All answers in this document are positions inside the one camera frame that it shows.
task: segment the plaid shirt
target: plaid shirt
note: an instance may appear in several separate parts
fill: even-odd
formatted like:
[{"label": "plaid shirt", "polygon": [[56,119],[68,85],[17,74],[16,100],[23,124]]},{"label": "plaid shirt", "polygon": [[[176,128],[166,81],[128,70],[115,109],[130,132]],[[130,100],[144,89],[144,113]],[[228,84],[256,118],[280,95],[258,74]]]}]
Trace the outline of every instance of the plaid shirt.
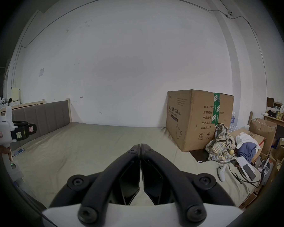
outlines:
[{"label": "plaid shirt", "polygon": [[228,152],[235,148],[235,139],[229,134],[225,125],[220,123],[216,127],[215,139],[206,145],[205,150],[209,153],[208,160],[227,163],[231,160]]}]

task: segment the blue cloth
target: blue cloth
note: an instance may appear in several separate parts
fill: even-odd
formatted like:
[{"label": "blue cloth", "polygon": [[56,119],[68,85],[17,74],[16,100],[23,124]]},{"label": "blue cloth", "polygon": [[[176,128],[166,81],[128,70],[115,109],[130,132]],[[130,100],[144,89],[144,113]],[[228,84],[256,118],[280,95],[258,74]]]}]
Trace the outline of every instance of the blue cloth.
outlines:
[{"label": "blue cloth", "polygon": [[251,142],[243,143],[242,146],[237,149],[237,154],[239,157],[244,157],[246,161],[250,163],[251,159],[256,154],[256,144]]}]

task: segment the green tape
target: green tape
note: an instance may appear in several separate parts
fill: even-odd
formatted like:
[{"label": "green tape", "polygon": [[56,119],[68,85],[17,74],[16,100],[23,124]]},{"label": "green tape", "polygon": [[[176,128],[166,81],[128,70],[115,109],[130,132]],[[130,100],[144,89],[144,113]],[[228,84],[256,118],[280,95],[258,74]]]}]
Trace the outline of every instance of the green tape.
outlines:
[{"label": "green tape", "polygon": [[211,123],[214,123],[215,126],[219,122],[219,113],[220,113],[220,93],[213,93],[213,116]]}]

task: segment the gray upholstered headboard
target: gray upholstered headboard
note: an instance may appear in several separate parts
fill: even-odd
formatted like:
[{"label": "gray upholstered headboard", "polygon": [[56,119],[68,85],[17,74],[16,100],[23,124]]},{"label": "gray upholstered headboard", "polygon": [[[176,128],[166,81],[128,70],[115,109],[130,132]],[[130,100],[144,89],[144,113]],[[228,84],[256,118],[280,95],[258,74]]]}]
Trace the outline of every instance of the gray upholstered headboard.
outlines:
[{"label": "gray upholstered headboard", "polygon": [[68,125],[71,122],[69,100],[13,109],[12,117],[13,121],[25,120],[37,125],[35,134],[10,144],[13,151],[31,140]]}]

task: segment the black mat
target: black mat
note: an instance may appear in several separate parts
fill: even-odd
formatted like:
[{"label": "black mat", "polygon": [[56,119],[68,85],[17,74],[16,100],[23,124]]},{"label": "black mat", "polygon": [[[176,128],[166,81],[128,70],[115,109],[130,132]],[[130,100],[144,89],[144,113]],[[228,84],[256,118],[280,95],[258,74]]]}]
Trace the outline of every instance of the black mat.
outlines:
[{"label": "black mat", "polygon": [[209,153],[205,149],[192,150],[190,151],[190,153],[198,163],[209,161],[208,160]]}]

